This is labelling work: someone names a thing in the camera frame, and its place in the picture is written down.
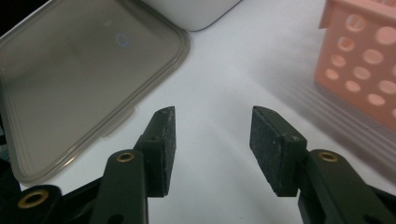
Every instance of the basket hole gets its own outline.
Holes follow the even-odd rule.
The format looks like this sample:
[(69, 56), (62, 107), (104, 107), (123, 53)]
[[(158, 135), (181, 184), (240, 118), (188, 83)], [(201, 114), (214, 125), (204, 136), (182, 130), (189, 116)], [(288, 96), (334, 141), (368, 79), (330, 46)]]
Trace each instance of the basket hole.
[(346, 65), (346, 60), (344, 59), (343, 56), (339, 55), (339, 54), (334, 54), (332, 56), (332, 64), (334, 64), (337, 67), (343, 67)]
[(363, 68), (363, 67), (355, 67), (353, 69), (353, 75), (361, 80), (367, 80), (370, 78), (371, 73), (369, 70)]
[(375, 39), (382, 45), (392, 45), (396, 43), (396, 29), (385, 26), (376, 31)]
[(379, 86), (379, 89), (384, 93), (387, 93), (387, 94), (396, 93), (396, 84), (394, 84), (391, 81), (386, 81), (386, 80), (380, 81), (378, 86)]
[(370, 64), (379, 64), (384, 60), (384, 56), (376, 49), (367, 49), (363, 53), (363, 59)]
[(369, 96), (367, 97), (367, 100), (372, 105), (381, 106), (381, 105), (385, 104), (384, 98), (382, 98), (380, 95), (377, 95), (377, 94), (369, 94)]
[(339, 75), (336, 71), (328, 68), (328, 69), (326, 69), (326, 77), (328, 77), (331, 80), (336, 80), (339, 78)]
[(348, 37), (340, 37), (338, 39), (338, 48), (344, 51), (350, 51), (355, 48), (355, 42), (351, 38)]
[(346, 18), (346, 28), (352, 32), (358, 32), (364, 29), (366, 20), (361, 15), (350, 15)]
[(346, 89), (352, 92), (357, 92), (361, 90), (361, 86), (358, 83), (349, 80), (346, 82)]

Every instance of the white table surface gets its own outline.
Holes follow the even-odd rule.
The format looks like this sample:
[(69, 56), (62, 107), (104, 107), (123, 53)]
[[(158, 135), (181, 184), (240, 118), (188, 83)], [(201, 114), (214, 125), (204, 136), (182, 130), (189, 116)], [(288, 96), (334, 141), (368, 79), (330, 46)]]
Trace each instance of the white table surface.
[(275, 196), (249, 149), (251, 109), (260, 105), (302, 133), (308, 150), (340, 153), (367, 184), (396, 194), (395, 134), (314, 84), (323, 7), (324, 0), (245, 0), (190, 32), (191, 52), (176, 72), (47, 184), (67, 193), (100, 177), (155, 111), (174, 105), (170, 192), (148, 199), (150, 223), (302, 223), (297, 198)]

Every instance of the translucent container lid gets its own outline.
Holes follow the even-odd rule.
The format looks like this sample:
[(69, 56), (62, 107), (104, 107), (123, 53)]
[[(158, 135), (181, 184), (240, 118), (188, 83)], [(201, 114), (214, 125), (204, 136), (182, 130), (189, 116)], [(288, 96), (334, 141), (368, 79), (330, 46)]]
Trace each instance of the translucent container lid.
[(133, 113), (190, 49), (141, 3), (49, 2), (0, 38), (0, 109), (14, 175), (42, 183)]

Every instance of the clear plastic container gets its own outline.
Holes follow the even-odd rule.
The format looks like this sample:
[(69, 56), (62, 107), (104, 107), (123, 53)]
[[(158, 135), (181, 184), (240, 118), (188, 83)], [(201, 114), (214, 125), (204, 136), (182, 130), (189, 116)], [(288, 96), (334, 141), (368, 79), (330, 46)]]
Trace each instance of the clear plastic container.
[(42, 183), (133, 113), (190, 49), (135, 1), (49, 2), (0, 39), (0, 106), (14, 175)]
[(315, 81), (396, 132), (396, 0), (328, 0)]

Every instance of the brass screw hole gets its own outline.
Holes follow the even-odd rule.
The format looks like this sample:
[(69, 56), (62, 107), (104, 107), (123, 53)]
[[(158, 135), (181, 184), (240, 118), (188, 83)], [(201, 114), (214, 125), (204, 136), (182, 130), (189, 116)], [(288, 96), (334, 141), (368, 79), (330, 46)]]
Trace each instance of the brass screw hole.
[(330, 161), (330, 162), (338, 161), (338, 157), (330, 152), (320, 152), (319, 156), (324, 161)]
[(44, 189), (34, 190), (23, 196), (18, 202), (18, 207), (22, 209), (32, 208), (43, 203), (49, 197), (49, 193)]
[(127, 162), (127, 161), (131, 161), (133, 159), (134, 159), (134, 153), (131, 153), (131, 152), (122, 153), (117, 157), (117, 161), (119, 161), (119, 162)]

